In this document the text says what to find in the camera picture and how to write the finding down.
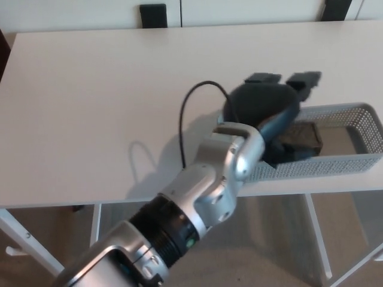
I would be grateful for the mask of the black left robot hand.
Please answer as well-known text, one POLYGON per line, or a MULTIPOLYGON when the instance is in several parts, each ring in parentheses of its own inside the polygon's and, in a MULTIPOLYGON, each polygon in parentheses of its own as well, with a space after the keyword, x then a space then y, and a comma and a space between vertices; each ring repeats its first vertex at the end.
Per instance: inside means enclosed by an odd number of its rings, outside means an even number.
POLYGON ((256 128, 265 142, 262 161, 273 168, 316 157, 323 147, 318 127, 297 118, 321 76, 318 71, 298 72, 281 83, 280 74, 254 73, 229 94, 223 120, 256 128))

